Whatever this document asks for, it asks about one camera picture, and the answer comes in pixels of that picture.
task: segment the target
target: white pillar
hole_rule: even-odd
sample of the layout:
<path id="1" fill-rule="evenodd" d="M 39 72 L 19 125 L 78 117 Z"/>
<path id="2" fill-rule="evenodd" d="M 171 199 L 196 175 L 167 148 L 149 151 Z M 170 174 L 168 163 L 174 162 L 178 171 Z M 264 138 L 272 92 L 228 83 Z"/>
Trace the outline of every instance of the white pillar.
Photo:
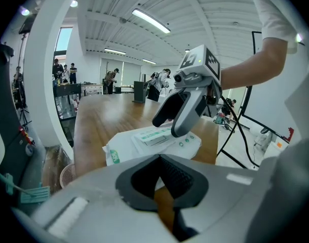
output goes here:
<path id="1" fill-rule="evenodd" d="M 72 0 L 45 0 L 25 51 L 25 93 L 34 129 L 45 147 L 61 144 L 73 159 L 57 115 L 52 88 L 52 59 L 57 36 Z"/>

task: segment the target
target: camera lens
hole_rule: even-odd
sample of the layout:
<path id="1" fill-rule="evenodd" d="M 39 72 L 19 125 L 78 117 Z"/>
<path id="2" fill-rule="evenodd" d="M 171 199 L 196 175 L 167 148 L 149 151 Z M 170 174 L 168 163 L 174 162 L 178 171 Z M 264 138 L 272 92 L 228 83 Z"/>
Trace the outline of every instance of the camera lens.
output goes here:
<path id="1" fill-rule="evenodd" d="M 176 80 L 176 82 L 180 82 L 181 81 L 180 75 L 175 76 L 175 80 Z"/>

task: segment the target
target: ceiling light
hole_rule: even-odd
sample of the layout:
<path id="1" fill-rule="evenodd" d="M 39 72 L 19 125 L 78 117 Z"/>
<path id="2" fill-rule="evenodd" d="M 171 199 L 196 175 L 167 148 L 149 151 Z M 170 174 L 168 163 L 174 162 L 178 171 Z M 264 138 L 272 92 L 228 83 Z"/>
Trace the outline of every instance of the ceiling light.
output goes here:
<path id="1" fill-rule="evenodd" d="M 297 43 L 300 43 L 303 40 L 301 34 L 298 33 L 295 37 L 295 40 Z"/>
<path id="2" fill-rule="evenodd" d="M 108 51 L 108 52 L 113 52 L 113 53 L 118 53 L 118 54 L 122 54 L 125 55 L 125 52 L 121 52 L 121 51 L 115 51 L 115 50 L 111 50 L 111 49 L 104 49 L 104 51 Z"/>
<path id="3" fill-rule="evenodd" d="M 29 15 L 29 10 L 23 8 L 23 9 L 21 10 L 21 14 L 24 15 L 24 16 L 27 16 L 27 15 Z"/>
<path id="4" fill-rule="evenodd" d="M 154 25 L 155 27 L 157 27 L 158 29 L 160 29 L 164 33 L 169 33 L 170 32 L 170 29 L 165 27 L 163 24 L 161 24 L 160 22 L 158 22 L 157 20 L 155 20 L 151 16 L 149 16 L 146 13 L 140 11 L 139 9 L 134 9 L 132 14 L 137 16 L 137 17 L 140 17 L 141 19 L 147 21 L 148 23 L 151 23 L 152 25 Z"/>
<path id="5" fill-rule="evenodd" d="M 147 59 L 142 59 L 144 62 L 148 62 L 148 63 L 150 63 L 150 64 L 153 64 L 153 65 L 156 65 L 156 63 L 155 62 L 152 62 L 152 61 L 150 61 L 150 60 L 147 60 Z"/>
<path id="6" fill-rule="evenodd" d="M 78 6 L 78 2 L 76 1 L 76 0 L 73 0 L 72 2 L 71 2 L 71 5 L 70 5 L 71 7 L 77 7 Z"/>

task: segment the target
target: white ceiling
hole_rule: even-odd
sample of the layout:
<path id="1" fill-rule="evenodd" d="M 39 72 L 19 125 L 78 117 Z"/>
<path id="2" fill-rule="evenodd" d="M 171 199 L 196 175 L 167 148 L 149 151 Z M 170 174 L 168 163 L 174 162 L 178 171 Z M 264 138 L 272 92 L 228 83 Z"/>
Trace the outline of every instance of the white ceiling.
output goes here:
<path id="1" fill-rule="evenodd" d="M 84 0 L 78 24 L 83 48 L 103 54 L 104 48 L 126 52 L 124 57 L 179 64 L 185 49 L 205 44 L 222 68 L 253 54 L 251 31 L 261 31 L 252 0 Z M 166 25 L 164 34 L 132 15 L 139 8 Z M 124 18 L 127 23 L 119 23 Z"/>

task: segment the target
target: wooden tabletop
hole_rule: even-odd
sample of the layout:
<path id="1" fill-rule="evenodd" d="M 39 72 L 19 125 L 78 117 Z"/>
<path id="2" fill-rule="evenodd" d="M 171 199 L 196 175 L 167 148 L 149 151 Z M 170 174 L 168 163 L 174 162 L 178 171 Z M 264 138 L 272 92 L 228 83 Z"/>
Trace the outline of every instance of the wooden tabletop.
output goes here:
<path id="1" fill-rule="evenodd" d="M 144 104 L 133 103 L 134 94 L 93 95 L 83 97 L 79 104 L 74 127 L 74 165 L 77 176 L 106 166 L 102 149 L 119 132 L 149 127 L 160 103 L 146 99 Z M 193 160 L 215 164 L 218 126 L 200 119 L 191 130 L 202 140 Z M 154 200 L 159 206 L 161 220 L 172 229 L 173 198 L 164 187 L 156 191 Z"/>

